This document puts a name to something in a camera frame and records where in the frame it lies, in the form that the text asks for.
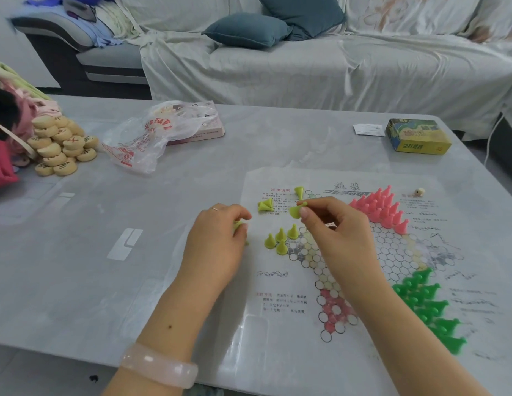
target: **white card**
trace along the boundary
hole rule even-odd
[[[371,123],[359,123],[353,125],[355,134],[366,134],[368,136],[386,136],[381,125],[373,125]]]

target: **gray table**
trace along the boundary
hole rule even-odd
[[[152,101],[56,97],[66,115],[101,134]],[[512,279],[512,197],[450,134],[444,156],[395,152],[386,138],[356,136],[355,123],[428,115],[218,106],[223,138],[171,146],[150,177],[101,154],[66,179],[32,171],[0,191],[0,344],[117,365],[163,289],[189,220],[240,200],[246,172],[263,166],[436,176],[486,257]],[[127,229],[129,255],[107,254]],[[200,342],[198,361],[210,347]],[[200,378],[207,382],[207,370]]]

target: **pink game piece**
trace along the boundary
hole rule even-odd
[[[404,222],[401,222],[399,225],[396,225],[394,227],[394,231],[398,233],[399,235],[405,235],[406,234],[406,226],[410,222],[409,219],[405,219]]]
[[[383,192],[381,193],[381,196],[388,197],[388,194],[390,194],[391,190],[392,190],[392,186],[388,185],[388,187],[385,190],[383,190]]]
[[[388,217],[383,219],[383,222],[381,222],[382,226],[384,226],[386,229],[393,228],[393,217],[394,214],[390,214]]]
[[[371,202],[375,200],[375,193],[370,193],[370,195],[366,198],[366,203],[371,204]]]
[[[388,196],[388,197],[386,198],[386,200],[384,201],[384,206],[385,206],[385,207],[390,207],[390,206],[392,205],[392,203],[393,203],[393,197],[394,197],[394,196],[395,196],[395,195],[394,195],[393,193],[391,193],[391,195],[390,195],[390,196]]]
[[[377,210],[375,210],[374,212],[372,212],[368,218],[370,218],[370,221],[376,223],[376,222],[380,222],[381,221],[381,209],[378,208]]]
[[[362,195],[362,197],[357,201],[357,210],[360,210],[366,203],[366,196]]]
[[[403,210],[399,210],[397,213],[394,214],[394,216],[393,216],[393,224],[394,225],[399,225],[401,223],[401,219],[403,219],[403,214],[404,214]]]
[[[390,214],[395,214],[397,212],[397,209],[399,208],[399,202],[395,203],[390,207]]]
[[[371,213],[374,213],[375,211],[377,211],[377,200],[373,200],[370,203],[370,208],[368,209],[368,213],[371,214]]]
[[[383,211],[381,211],[381,219],[386,219],[390,215],[390,208],[384,207]]]
[[[379,203],[378,203],[377,207],[384,208],[385,201],[386,201],[386,197],[385,196],[381,196],[381,198],[379,199]]]

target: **bracelet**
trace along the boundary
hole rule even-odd
[[[122,357],[120,366],[163,385],[190,389],[197,377],[197,365],[171,359],[134,343]]]

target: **teal pillow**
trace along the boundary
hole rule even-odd
[[[307,40],[340,25],[345,15],[337,0],[259,0],[274,18],[293,25],[287,40]]]
[[[283,20],[240,12],[217,20],[202,34],[226,46],[262,49],[274,46],[291,31]]]

